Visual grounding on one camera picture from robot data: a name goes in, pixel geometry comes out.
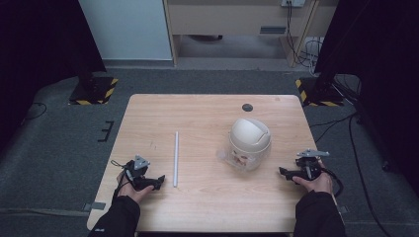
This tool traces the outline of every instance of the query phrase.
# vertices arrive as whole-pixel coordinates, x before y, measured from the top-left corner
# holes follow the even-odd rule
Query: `black curtain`
[[[356,106],[364,125],[419,196],[418,11],[415,0],[340,0],[316,71],[361,79]]]
[[[106,69],[77,0],[0,0],[0,150],[40,88],[94,71]]]

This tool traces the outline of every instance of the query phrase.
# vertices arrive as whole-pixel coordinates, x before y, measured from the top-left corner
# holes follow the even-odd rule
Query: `white wall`
[[[79,0],[103,59],[172,60],[162,0]]]

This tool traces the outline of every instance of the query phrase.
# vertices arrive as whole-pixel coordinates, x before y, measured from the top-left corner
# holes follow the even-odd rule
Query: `right hand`
[[[122,184],[128,182],[124,173],[120,173],[117,177],[117,181],[119,182],[120,179],[123,178]],[[128,196],[132,198],[136,203],[140,203],[151,191],[154,189],[154,186],[148,186],[141,191],[136,191],[131,184],[126,184],[121,187],[120,192],[118,193],[119,196]]]
[[[294,176],[293,181],[299,185],[304,186],[308,190],[308,192],[325,192],[330,195],[333,195],[332,179],[327,173],[321,173],[321,175],[313,181],[308,181],[301,177]]]

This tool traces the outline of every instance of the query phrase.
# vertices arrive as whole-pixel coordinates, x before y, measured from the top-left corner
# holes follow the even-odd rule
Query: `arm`
[[[122,185],[116,189],[117,197],[90,231],[89,237],[133,236],[140,216],[139,203],[154,187],[148,186],[138,192],[125,176],[119,175],[118,180]]]
[[[295,207],[295,237],[346,236],[345,225],[332,195],[311,191]]]
[[[130,197],[117,197],[89,234],[90,236],[133,236],[140,215],[139,205]]]
[[[332,196],[330,176],[322,173],[313,181],[300,177],[293,177],[293,180],[308,190],[295,207],[294,236],[346,236],[345,225]]]

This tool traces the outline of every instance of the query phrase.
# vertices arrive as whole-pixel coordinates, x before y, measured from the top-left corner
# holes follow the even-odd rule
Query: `white stick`
[[[178,157],[179,157],[179,132],[175,133],[175,170],[173,175],[173,187],[178,187]]]

